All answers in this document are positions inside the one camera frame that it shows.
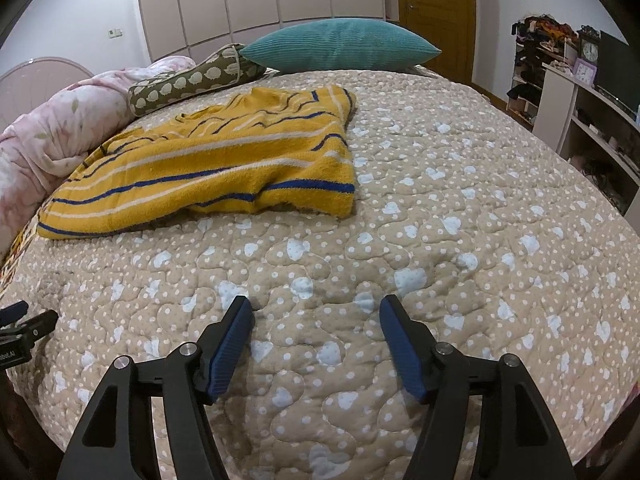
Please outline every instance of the clock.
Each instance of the clock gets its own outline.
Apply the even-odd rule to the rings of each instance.
[[[578,36],[580,37],[580,57],[587,63],[597,65],[600,46],[600,33],[593,27],[584,25],[581,30],[578,31]]]
[[[593,86],[593,81],[596,79],[597,68],[595,65],[587,63],[583,59],[577,59],[574,65],[574,77],[583,82],[585,85]]]

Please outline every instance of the pink headboard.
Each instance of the pink headboard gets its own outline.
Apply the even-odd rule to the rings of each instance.
[[[0,132],[67,86],[93,74],[69,59],[39,57],[0,77]]]

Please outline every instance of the bed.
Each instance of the bed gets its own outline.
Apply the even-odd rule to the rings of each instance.
[[[345,220],[291,211],[183,214],[108,238],[23,236],[2,304],[60,313],[10,371],[61,447],[114,358],[167,355],[254,306],[250,351],[207,409],[233,478],[401,478],[424,410],[402,391],[377,317],[385,294],[464,353],[524,361],[577,461],[638,376],[640,240],[607,200],[474,90],[430,73],[270,76],[137,120],[226,102],[251,86],[338,84],[358,189]],[[161,404],[162,477],[173,479]],[[478,438],[471,401],[458,477]]]

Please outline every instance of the corduroy pillow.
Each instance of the corduroy pillow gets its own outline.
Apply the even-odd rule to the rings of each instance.
[[[293,25],[241,49],[243,57],[281,72],[398,70],[442,51],[417,34],[382,20],[333,18]]]
[[[222,90],[248,83],[264,74],[266,68],[239,54],[243,44],[222,47],[195,68],[167,72],[150,81],[129,88],[129,106],[136,117],[142,117],[165,106],[196,94]]]

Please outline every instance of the blue gripper pad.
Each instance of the blue gripper pad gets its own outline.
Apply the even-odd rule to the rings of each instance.
[[[198,339],[202,349],[200,367],[194,374],[193,385],[204,395],[206,404],[213,404],[226,392],[253,328],[251,303],[244,296],[236,296],[222,320],[202,332]]]
[[[29,304],[26,301],[18,301],[0,310],[0,328],[3,326],[16,323],[24,316],[26,316],[29,309]]]
[[[380,327],[402,386],[418,402],[425,403],[428,388],[424,383],[423,364],[431,357],[430,346],[435,345],[433,335],[426,326],[412,321],[393,295],[385,296],[380,303]]]

